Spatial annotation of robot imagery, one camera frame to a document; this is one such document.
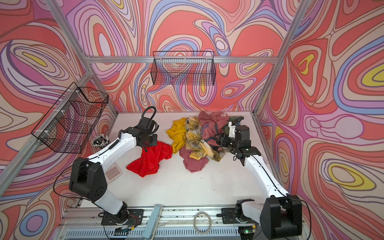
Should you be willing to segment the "grey bracket on rail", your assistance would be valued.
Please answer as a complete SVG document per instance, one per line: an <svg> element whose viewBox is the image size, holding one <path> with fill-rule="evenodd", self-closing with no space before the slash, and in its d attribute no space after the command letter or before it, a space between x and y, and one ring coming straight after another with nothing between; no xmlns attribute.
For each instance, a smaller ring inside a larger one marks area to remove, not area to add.
<svg viewBox="0 0 384 240"><path fill-rule="evenodd" d="M163 212L163 205L156 204L147 221L146 228L143 232L143 238L145 240L153 240L156 234L156 230Z"/></svg>

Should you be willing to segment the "pink keypad card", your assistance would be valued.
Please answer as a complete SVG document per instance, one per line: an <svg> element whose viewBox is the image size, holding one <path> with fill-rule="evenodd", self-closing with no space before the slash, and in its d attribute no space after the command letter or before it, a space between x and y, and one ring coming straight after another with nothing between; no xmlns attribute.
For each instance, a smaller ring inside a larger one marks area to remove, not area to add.
<svg viewBox="0 0 384 240"><path fill-rule="evenodd" d="M122 170L116 163L113 163L105 172L105 177L108 184L113 182L115 179L117 179L121 175L122 175Z"/></svg>

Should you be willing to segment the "yellow grey plaid cloth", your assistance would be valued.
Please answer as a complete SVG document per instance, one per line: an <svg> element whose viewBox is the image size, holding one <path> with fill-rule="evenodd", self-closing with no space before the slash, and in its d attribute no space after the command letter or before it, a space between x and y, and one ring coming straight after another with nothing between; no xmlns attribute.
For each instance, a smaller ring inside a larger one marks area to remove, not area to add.
<svg viewBox="0 0 384 240"><path fill-rule="evenodd" d="M187 150L192 150L189 157L194 160L201 160L208 157L209 160L220 162L220 160L229 152L229 148L219 147L218 150L209 145L201 136L201 123L197 117L189 117L185 121Z"/></svg>

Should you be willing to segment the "red cloth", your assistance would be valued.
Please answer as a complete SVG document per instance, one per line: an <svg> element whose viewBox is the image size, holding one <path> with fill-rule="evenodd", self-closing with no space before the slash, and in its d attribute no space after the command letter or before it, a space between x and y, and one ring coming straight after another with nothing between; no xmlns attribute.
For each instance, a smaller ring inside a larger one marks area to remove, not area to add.
<svg viewBox="0 0 384 240"><path fill-rule="evenodd" d="M144 178L154 175L160 168L162 160L168 160L173 155L173 148L163 142L157 142L156 146L142 149L141 156L126 166L126 169Z"/></svg>

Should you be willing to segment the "dusty pink shirt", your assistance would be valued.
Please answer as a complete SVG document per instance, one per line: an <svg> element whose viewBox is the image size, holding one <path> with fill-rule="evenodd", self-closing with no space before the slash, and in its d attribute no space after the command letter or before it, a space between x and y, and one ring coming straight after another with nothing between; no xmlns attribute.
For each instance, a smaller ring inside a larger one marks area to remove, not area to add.
<svg viewBox="0 0 384 240"><path fill-rule="evenodd" d="M201 123L201 137L211 146L218 147L217 135L222 133L222 128L228 123L229 116L224 112L207 112L199 113L199 121Z"/></svg>

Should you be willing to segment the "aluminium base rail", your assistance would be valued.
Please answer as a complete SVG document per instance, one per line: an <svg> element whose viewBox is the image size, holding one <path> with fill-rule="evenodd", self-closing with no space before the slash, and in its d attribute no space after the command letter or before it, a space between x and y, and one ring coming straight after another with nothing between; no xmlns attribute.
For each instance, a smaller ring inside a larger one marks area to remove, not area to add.
<svg viewBox="0 0 384 240"><path fill-rule="evenodd" d="M153 240L264 240L261 226L223 224L217 217L224 205L164 206ZM153 207L144 209L142 224L128 233L118 226L103 226L97 208L65 211L53 240L142 240Z"/></svg>

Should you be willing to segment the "maroon cloth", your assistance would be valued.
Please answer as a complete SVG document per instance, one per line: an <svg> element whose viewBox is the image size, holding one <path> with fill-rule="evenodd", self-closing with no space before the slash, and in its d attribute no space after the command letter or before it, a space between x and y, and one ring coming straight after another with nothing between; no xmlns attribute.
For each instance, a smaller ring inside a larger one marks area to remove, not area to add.
<svg viewBox="0 0 384 240"><path fill-rule="evenodd" d="M191 157L193 150L187 150L185 147L179 150L179 155L183 158L183 164L185 168L191 173L201 171L205 165L209 162L207 157L204 157L200 160L196 160Z"/></svg>

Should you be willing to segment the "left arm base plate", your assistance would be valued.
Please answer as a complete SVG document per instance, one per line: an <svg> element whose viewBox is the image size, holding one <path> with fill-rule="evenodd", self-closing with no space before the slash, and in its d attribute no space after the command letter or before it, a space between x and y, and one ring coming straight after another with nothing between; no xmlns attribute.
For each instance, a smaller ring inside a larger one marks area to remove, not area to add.
<svg viewBox="0 0 384 240"><path fill-rule="evenodd" d="M139 226L142 224L144 209L128 209L128 214L123 217L113 216L107 212L101 212L98 217L102 218L103 226Z"/></svg>

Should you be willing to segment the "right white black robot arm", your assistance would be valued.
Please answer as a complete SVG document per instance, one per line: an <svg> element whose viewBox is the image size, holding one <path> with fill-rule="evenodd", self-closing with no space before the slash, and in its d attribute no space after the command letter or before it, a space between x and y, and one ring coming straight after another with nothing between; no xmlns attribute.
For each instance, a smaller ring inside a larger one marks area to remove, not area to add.
<svg viewBox="0 0 384 240"><path fill-rule="evenodd" d="M235 219L240 223L249 220L258 223L269 240L300 236L303 229L301 200L290 195L268 169L261 152L252 146L249 127L232 122L228 127L228 132L218 134L217 144L228 148L234 159L240 160L256 179L264 198L262 206L253 199L238 200Z"/></svg>

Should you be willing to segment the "dark green cloth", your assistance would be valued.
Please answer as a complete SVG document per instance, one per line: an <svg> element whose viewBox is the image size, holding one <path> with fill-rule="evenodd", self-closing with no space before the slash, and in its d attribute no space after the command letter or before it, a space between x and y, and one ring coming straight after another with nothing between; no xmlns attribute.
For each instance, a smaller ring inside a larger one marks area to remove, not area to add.
<svg viewBox="0 0 384 240"><path fill-rule="evenodd" d="M243 119L243 116L230 116L228 121L232 122L233 125L240 125Z"/></svg>

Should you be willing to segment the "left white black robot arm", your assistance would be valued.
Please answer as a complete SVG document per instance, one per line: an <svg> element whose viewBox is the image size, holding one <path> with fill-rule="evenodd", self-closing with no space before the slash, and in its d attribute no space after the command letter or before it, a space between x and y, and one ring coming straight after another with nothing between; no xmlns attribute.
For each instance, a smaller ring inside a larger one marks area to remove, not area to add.
<svg viewBox="0 0 384 240"><path fill-rule="evenodd" d="M115 141L87 158L77 158L72 165L69 190L101 208L117 225L125 224L130 214L127 204L108 189L105 172L135 147L147 151L157 145L156 112L156 107L146 108L136 126L120 130Z"/></svg>

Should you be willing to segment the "cup of pens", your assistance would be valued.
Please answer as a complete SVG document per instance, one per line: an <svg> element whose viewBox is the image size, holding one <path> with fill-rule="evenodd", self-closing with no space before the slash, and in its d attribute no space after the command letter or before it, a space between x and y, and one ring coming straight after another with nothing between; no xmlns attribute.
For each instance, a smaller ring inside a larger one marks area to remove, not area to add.
<svg viewBox="0 0 384 240"><path fill-rule="evenodd" d="M110 144L109 137L104 134L100 134L96 136L92 141L92 145L95 148L99 148L99 149L103 149L109 144Z"/></svg>

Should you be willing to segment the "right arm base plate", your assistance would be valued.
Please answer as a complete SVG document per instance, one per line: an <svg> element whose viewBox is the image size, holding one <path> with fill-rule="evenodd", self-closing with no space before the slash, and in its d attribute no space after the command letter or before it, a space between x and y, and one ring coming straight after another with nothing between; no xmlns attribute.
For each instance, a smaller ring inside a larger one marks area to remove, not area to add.
<svg viewBox="0 0 384 240"><path fill-rule="evenodd" d="M252 219L241 219L235 208L222 208L221 212L217 214L218 218L222 219L223 224L241 224L241 225L255 225L256 222Z"/></svg>

